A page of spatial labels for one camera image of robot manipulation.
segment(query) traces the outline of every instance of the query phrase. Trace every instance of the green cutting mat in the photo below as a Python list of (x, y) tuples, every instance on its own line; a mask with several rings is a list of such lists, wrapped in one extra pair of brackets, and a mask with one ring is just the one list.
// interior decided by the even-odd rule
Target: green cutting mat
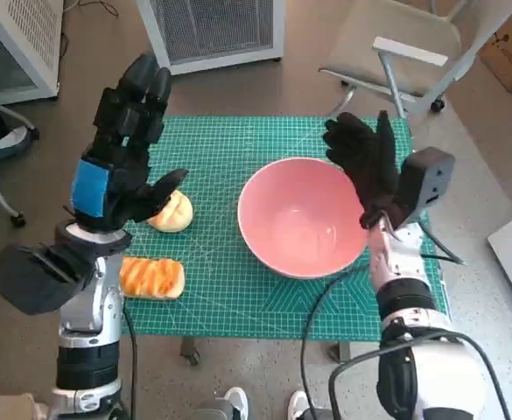
[[(171, 169), (190, 170), (180, 190), (193, 203), (193, 224), (179, 234), (160, 234), (129, 223), (129, 254), (170, 257), (186, 269), (186, 289), (174, 302), (129, 299), (137, 333), (299, 339), (312, 303), (327, 280), (299, 281), (274, 274), (250, 253), (236, 222), (243, 185), (262, 166), (287, 157), (324, 158), (324, 120), (318, 117), (166, 118), (151, 147), (151, 178)], [(375, 120), (367, 120), (371, 126)], [(392, 121), (398, 164), (410, 153), (403, 120)], [(431, 244), (424, 251), (433, 253)], [(368, 265), (368, 251), (356, 261)], [(438, 308), (447, 312), (435, 261), (426, 262)], [(368, 272), (338, 285), (312, 329), (316, 340), (378, 340), (380, 329)]]

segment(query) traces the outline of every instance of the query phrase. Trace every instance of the floor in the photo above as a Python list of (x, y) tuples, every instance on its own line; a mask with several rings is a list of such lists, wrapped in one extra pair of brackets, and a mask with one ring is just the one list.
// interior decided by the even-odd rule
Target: floor
[[(135, 2), (110, 0), (114, 19), (102, 7), (67, 14), (70, 46), (61, 64), (57, 102), (17, 106), (39, 126), (42, 139), (18, 158), (0, 164), (0, 186), (24, 209), (29, 224), (11, 230), (0, 211), (0, 248), (10, 241), (48, 242), (55, 223), (66, 217), (75, 163), (95, 133), (93, 116), (102, 89), (114, 86), (123, 69), (149, 48)], [(172, 115), (322, 115), (342, 95), (339, 82), (316, 69), (325, 58), (348, 2), (328, 7), (311, 0), (288, 1), (286, 52), (281, 64), (255, 63), (174, 78)], [(447, 95), (441, 115), (411, 121), (416, 147), (436, 145), (458, 164), (449, 193), (431, 211), (436, 233), (468, 261), (445, 266), (452, 315), (458, 328), (487, 350), (501, 378), (512, 413), (512, 291), (486, 238), (512, 219), (512, 95), (481, 64)], [(373, 116), (393, 107), (357, 92), (348, 109)], [(32, 392), (46, 399), (55, 376), (56, 315), (28, 318), (0, 299), (0, 394)], [(354, 346), (355, 353), (373, 344)], [(123, 380), (129, 383), (130, 348), (123, 341)], [(300, 388), (299, 343), (210, 339), (200, 343), (203, 364), (192, 369), (178, 357), (179, 340), (140, 337), (140, 418), (185, 417), (191, 406), (234, 385), (247, 389), (250, 418), (280, 419), (292, 391)], [(333, 365), (324, 345), (313, 343), (308, 357), (311, 388), (328, 405), (326, 381)], [(347, 418), (388, 418), (375, 396), (374, 363), (341, 381)], [(494, 392), (487, 393), (483, 419), (501, 418)]]

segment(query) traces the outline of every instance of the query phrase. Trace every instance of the white chair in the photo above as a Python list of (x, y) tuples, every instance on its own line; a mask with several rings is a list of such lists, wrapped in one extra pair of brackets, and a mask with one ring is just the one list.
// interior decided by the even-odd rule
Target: white chair
[[(435, 3), (431, 0), (431, 10)], [(460, 79), (487, 40), (512, 14), (512, 0), (460, 0), (440, 17), (394, 0), (355, 0), (320, 72), (347, 85), (337, 115), (357, 87), (392, 100), (400, 117), (444, 107), (442, 94)], [(456, 23), (473, 17), (472, 44), (462, 49)]]

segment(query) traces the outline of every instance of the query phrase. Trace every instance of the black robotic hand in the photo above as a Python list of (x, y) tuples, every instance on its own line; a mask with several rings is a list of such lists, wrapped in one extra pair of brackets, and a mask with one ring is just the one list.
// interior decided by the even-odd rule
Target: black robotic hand
[(356, 116), (344, 112), (326, 121), (327, 157), (351, 178), (364, 214), (363, 228), (374, 226), (394, 198), (398, 173), (396, 144), (388, 113), (380, 111), (376, 132)]

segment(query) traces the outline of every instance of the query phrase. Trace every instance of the bread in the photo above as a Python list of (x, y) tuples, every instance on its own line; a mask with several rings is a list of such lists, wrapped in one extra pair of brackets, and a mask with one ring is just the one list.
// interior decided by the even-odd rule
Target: bread
[(123, 293), (133, 298), (177, 299), (186, 284), (184, 266), (169, 258), (125, 256), (119, 274)]
[(170, 201), (156, 216), (148, 219), (148, 223), (161, 232), (180, 232), (187, 228), (193, 220), (192, 202), (180, 191), (170, 196)]

